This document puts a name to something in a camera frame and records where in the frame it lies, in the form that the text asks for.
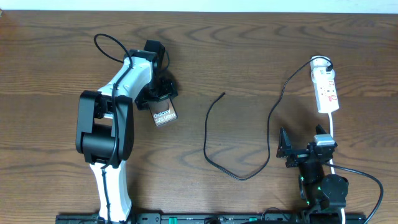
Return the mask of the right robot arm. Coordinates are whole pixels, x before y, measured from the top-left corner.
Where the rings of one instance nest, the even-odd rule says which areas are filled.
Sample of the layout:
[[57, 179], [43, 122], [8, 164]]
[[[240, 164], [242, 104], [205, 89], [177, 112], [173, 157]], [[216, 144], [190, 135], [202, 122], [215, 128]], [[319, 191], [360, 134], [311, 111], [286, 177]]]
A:
[[337, 174], [326, 175], [323, 165], [332, 158], [337, 143], [320, 125], [305, 149], [294, 149], [287, 131], [280, 128], [276, 157], [285, 158], [287, 168], [299, 169], [300, 196], [308, 204], [299, 219], [304, 223], [346, 223], [344, 211], [348, 179]]

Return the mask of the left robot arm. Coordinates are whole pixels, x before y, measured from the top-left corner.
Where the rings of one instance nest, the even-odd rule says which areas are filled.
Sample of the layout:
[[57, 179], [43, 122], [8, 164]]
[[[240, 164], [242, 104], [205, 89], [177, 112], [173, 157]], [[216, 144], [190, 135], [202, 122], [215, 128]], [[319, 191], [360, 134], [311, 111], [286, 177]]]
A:
[[161, 42], [147, 40], [142, 50], [124, 51], [121, 69], [105, 86], [80, 95], [76, 150], [95, 175], [101, 203], [89, 222], [131, 221], [126, 161], [134, 145], [134, 110], [150, 111], [156, 126], [178, 118], [172, 103], [178, 92], [162, 65], [167, 58]]

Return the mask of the Galaxy S25 Ultra smartphone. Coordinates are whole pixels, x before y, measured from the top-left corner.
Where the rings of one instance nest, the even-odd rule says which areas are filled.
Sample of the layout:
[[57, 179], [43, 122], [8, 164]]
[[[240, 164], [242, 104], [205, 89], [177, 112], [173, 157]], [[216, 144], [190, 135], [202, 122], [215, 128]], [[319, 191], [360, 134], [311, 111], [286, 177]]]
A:
[[149, 109], [156, 126], [162, 126], [178, 118], [171, 99], [150, 102]]

